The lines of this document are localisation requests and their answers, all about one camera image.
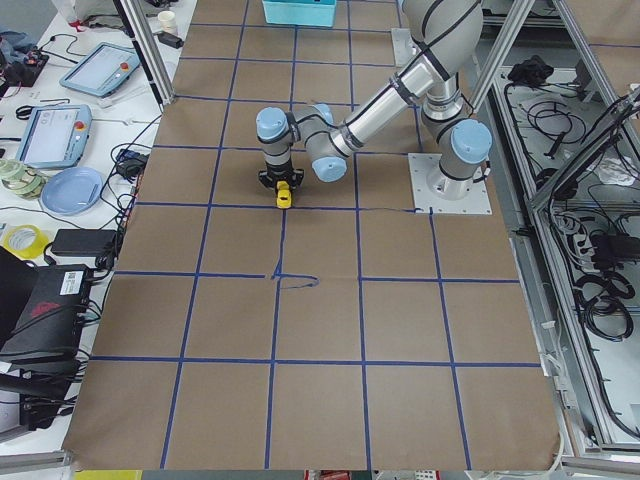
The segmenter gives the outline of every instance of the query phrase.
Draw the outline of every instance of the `roll of yellow tape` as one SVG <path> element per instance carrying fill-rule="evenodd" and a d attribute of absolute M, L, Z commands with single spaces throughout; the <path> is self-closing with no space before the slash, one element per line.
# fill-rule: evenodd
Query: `roll of yellow tape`
<path fill-rule="evenodd" d="M 42 255 L 49 243 L 47 236 L 34 225 L 20 225 L 9 230 L 4 237 L 4 248 L 23 260 Z"/>

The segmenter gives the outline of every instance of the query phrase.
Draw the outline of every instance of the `white cup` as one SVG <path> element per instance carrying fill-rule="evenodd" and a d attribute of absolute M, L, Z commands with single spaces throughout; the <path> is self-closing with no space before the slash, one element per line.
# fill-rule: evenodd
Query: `white cup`
<path fill-rule="evenodd" d="M 172 35 L 178 35 L 178 25 L 176 24 L 176 14 L 165 10 L 158 14 L 158 21 L 160 22 L 160 28 L 163 31 Z"/>

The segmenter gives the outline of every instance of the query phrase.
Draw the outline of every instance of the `electronic equipment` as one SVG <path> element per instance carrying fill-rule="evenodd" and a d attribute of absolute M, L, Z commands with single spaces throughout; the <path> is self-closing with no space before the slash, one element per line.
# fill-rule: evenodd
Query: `electronic equipment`
<path fill-rule="evenodd" d="M 59 257 L 99 257 L 115 249 L 115 230 L 58 230 L 51 253 Z"/>
<path fill-rule="evenodd" d="M 9 87 L 33 87 L 48 61 L 49 55 L 37 49 L 27 53 L 22 63 L 7 62 L 6 57 L 0 52 L 0 69 Z"/>
<path fill-rule="evenodd" d="M 158 41 L 173 48 L 182 48 L 184 45 L 184 41 L 180 37 L 169 32 L 160 32 L 158 34 Z"/>
<path fill-rule="evenodd" d="M 0 248 L 2 359 L 13 364 L 73 359 L 82 331 L 77 317 L 89 299 L 89 280 L 86 265 L 31 268 Z"/>
<path fill-rule="evenodd" d="M 149 155 L 121 148 L 116 156 L 116 173 L 127 180 L 133 180 L 144 172 L 148 160 Z"/>
<path fill-rule="evenodd" d="M 70 413 L 58 413 L 56 401 L 71 384 L 64 375 L 73 377 L 80 365 L 77 315 L 89 300 L 89 276 L 85 265 L 32 268 L 0 247 L 0 353 L 12 364 L 0 374 L 0 401 L 18 402 L 0 405 L 0 441 Z M 61 377 L 51 382 L 51 374 Z"/>
<path fill-rule="evenodd" d="M 621 262 L 640 261 L 640 238 L 629 235 L 593 235 L 593 262 L 601 270 L 620 266 Z"/>
<path fill-rule="evenodd" d="M 86 105 L 35 107 L 20 142 L 17 159 L 42 169 L 72 167 L 89 139 L 91 110 Z"/>
<path fill-rule="evenodd" d="M 106 97 L 115 92 L 140 66 L 135 50 L 101 43 L 60 79 L 63 87 Z"/>

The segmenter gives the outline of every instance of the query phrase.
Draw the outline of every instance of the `blue container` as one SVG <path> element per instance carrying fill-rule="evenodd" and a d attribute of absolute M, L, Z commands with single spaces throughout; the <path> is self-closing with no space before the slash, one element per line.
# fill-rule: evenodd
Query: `blue container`
<path fill-rule="evenodd" d="M 337 0 L 262 0 L 268 23 L 333 27 Z"/>

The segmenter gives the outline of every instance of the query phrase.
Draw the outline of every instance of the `yellow object on floor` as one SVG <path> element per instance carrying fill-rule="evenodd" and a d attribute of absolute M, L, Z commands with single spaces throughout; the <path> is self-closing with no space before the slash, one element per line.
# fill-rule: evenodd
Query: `yellow object on floor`
<path fill-rule="evenodd" d="M 141 480 L 142 470 L 85 470 L 77 472 L 75 480 Z"/>
<path fill-rule="evenodd" d="M 291 208 L 292 199 L 291 199 L 291 189 L 287 182 L 278 182 L 277 184 L 277 200 L 276 205 L 278 208 L 282 210 L 286 210 L 287 208 Z"/>

